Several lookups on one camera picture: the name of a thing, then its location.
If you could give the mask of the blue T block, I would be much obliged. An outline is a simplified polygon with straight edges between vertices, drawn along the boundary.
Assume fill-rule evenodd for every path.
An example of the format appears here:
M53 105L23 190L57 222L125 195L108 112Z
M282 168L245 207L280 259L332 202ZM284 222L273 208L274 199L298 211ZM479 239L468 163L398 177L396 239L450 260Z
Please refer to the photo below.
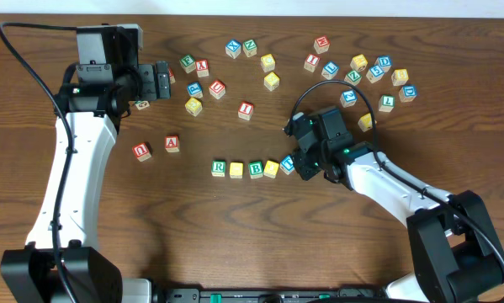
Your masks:
M286 156L280 162L279 166L285 174L290 175L294 171L294 162L292 156L290 155Z

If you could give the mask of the yellow o block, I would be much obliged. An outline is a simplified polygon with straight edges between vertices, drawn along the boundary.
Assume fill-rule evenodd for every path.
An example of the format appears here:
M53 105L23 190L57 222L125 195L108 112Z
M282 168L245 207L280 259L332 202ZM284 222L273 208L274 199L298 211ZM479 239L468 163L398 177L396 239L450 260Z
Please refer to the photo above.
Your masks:
M279 170L279 164L277 162L268 160L265 163L263 175L269 178L276 178L278 170Z
M244 164L242 162L231 162L229 167L230 178L242 179Z

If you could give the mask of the green B block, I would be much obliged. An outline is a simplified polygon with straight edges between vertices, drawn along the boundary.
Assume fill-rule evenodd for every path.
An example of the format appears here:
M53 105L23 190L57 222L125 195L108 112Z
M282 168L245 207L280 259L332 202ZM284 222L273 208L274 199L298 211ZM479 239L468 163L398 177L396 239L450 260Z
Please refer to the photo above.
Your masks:
M248 170L251 179L263 177L263 164L261 162L250 162Z

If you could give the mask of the yellow O block front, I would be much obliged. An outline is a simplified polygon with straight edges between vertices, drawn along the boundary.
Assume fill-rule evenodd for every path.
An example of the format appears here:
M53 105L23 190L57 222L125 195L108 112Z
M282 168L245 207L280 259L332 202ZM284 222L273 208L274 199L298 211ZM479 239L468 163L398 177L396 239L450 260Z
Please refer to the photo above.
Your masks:
M242 162L231 162L229 167L230 178L242 179L244 164Z

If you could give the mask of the green R block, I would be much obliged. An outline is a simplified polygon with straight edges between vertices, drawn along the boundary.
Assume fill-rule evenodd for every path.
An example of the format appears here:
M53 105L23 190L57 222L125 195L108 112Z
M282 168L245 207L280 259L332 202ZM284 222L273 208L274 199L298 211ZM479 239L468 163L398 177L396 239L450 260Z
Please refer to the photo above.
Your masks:
M225 161L214 160L211 165L211 174L213 177L224 177L226 170Z

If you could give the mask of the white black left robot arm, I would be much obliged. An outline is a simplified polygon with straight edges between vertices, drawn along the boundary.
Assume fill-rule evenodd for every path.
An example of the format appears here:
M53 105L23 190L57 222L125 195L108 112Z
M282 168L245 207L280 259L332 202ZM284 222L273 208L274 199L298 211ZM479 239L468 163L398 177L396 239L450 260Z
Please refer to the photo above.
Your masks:
M18 302L163 302L149 279L125 279L98 250L103 176L132 101L170 98L168 66L71 65L56 101L56 152L45 198L24 248L0 272Z

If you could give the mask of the red U block near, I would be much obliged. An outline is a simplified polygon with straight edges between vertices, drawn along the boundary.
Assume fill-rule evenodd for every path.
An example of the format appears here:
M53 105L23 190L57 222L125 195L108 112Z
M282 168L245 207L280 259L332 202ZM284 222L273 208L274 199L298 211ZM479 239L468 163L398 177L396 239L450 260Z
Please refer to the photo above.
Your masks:
M144 162L145 160L151 158L150 148L145 142L142 142L142 143L134 146L133 153L135 155L135 158L139 162Z

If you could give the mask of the red u block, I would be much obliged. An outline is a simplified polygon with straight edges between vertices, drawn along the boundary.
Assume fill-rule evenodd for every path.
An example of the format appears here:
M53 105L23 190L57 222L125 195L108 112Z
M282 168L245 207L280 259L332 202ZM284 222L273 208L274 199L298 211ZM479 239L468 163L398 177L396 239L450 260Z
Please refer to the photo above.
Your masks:
M215 99L220 99L225 95L225 84L220 80L215 80L210 84L209 91Z
M139 162L144 162L145 160L151 158L150 148L145 142L142 142L142 143L134 146L133 153L135 155L135 158Z

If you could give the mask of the yellow K block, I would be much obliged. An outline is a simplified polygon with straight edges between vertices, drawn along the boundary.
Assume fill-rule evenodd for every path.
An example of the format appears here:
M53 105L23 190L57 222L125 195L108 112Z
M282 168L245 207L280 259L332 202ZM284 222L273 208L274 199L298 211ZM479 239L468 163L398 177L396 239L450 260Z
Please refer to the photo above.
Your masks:
M358 120L358 127L362 132L372 130L376 120L372 117L371 113L361 116Z

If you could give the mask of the red i block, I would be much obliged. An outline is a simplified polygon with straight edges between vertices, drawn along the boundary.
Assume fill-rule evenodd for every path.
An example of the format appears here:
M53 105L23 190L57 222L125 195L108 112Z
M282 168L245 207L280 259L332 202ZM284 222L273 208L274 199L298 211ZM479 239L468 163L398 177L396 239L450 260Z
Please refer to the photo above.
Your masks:
M238 117L243 120L250 120L254 111L254 105L243 101L237 111Z
M304 69L309 72L314 72L320 62L320 58L318 56L309 54L304 63Z

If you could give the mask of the blue X block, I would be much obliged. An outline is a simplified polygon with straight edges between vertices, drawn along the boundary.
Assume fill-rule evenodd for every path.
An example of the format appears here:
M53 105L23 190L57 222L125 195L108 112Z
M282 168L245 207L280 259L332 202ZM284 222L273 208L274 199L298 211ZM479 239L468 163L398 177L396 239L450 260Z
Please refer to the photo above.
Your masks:
M237 40L230 40L225 45L225 53L232 59L236 59L241 54L241 43Z

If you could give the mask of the green 7 block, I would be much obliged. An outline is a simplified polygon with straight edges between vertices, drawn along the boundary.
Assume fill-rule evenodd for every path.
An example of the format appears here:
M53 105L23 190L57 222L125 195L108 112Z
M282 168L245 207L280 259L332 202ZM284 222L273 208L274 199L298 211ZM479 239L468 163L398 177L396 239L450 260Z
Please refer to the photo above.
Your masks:
M395 107L395 97L391 95L382 95L379 100L379 112L389 113Z

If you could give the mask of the yellow block soccer side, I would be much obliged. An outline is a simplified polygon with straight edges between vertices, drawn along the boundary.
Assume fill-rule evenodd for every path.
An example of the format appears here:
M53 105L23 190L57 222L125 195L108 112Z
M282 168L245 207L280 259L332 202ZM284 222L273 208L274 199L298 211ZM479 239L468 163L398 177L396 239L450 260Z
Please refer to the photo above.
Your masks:
M350 63L350 67L356 72L361 72L361 71L365 70L367 65L368 65L368 61L367 61L366 57L364 56L364 54L359 54L359 55L354 56L351 60L351 63Z

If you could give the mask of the yellow 8 block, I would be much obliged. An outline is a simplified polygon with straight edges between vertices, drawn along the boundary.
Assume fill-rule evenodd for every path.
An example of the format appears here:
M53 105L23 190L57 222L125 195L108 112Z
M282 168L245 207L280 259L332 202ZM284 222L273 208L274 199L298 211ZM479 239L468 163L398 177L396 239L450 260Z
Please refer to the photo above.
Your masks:
M408 80L409 80L409 74L406 69L395 69L392 72L391 81L393 86L395 87L402 86L406 84Z

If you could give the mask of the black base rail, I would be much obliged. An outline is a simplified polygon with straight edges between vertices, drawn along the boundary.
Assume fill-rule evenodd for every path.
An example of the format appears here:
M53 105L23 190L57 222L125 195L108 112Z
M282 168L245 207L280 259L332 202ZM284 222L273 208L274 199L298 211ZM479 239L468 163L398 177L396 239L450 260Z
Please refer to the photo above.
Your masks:
M199 290L193 288L158 290L153 302L165 303L305 303L393 302L382 290L341 288L339 290Z

